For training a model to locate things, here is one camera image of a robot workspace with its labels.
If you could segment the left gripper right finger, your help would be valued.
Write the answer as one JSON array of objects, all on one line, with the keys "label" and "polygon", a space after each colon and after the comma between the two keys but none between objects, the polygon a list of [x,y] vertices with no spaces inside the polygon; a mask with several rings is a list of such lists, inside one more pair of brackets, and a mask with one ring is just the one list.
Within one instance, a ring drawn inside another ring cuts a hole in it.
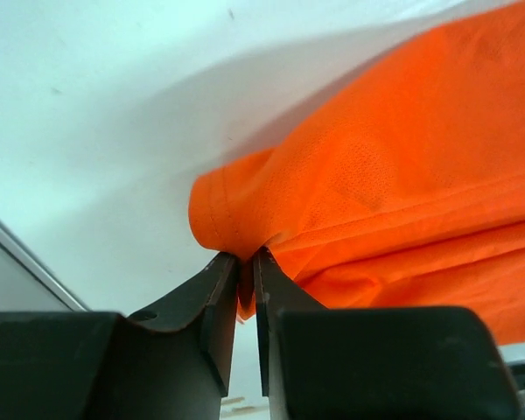
[{"label": "left gripper right finger", "polygon": [[253,260],[262,392],[274,419],[518,419],[485,324],[458,306],[333,310]]}]

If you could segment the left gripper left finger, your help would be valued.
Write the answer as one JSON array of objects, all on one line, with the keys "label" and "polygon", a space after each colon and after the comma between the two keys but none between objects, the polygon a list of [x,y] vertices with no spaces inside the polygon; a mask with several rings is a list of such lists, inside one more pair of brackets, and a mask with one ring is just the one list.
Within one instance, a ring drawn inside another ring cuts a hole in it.
[{"label": "left gripper left finger", "polygon": [[218,418],[238,277],[238,260],[220,253],[127,317],[0,312],[0,419]]}]

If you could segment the orange t-shirt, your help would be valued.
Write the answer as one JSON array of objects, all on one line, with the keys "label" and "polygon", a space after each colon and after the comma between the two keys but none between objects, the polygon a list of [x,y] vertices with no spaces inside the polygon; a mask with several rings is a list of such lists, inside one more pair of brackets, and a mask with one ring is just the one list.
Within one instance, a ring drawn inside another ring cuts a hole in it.
[{"label": "orange t-shirt", "polygon": [[461,305],[525,341],[525,1],[395,49],[278,146],[196,180],[198,243],[322,305]]}]

